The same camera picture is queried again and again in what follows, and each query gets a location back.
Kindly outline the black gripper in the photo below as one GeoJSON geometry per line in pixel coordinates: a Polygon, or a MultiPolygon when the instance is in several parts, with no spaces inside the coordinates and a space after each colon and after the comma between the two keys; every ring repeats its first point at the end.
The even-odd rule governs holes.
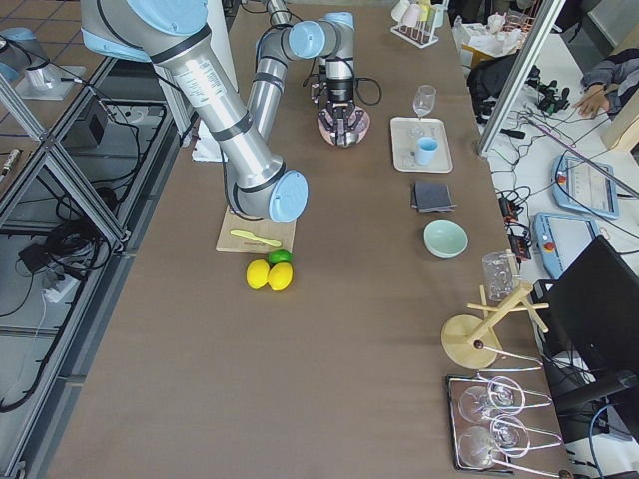
{"type": "Polygon", "coordinates": [[[362,113],[355,112],[353,79],[327,78],[325,82],[326,105],[319,112],[322,136],[334,146],[339,145],[338,131],[344,131],[345,146],[360,141],[362,113]]]}

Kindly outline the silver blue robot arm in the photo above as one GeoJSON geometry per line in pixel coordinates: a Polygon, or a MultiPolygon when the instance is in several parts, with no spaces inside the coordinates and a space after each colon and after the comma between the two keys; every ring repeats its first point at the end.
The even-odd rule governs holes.
{"type": "Polygon", "coordinates": [[[354,101],[354,23],[348,12],[291,24],[282,1],[268,1],[274,30],[257,50],[249,99],[242,101],[211,46],[205,1],[84,1],[82,34],[90,50],[167,69],[218,143],[231,177],[227,201],[239,214],[287,223],[304,211],[305,176],[287,168],[267,144],[290,62],[318,59],[318,125],[331,144],[348,148],[369,118],[354,101]]]}

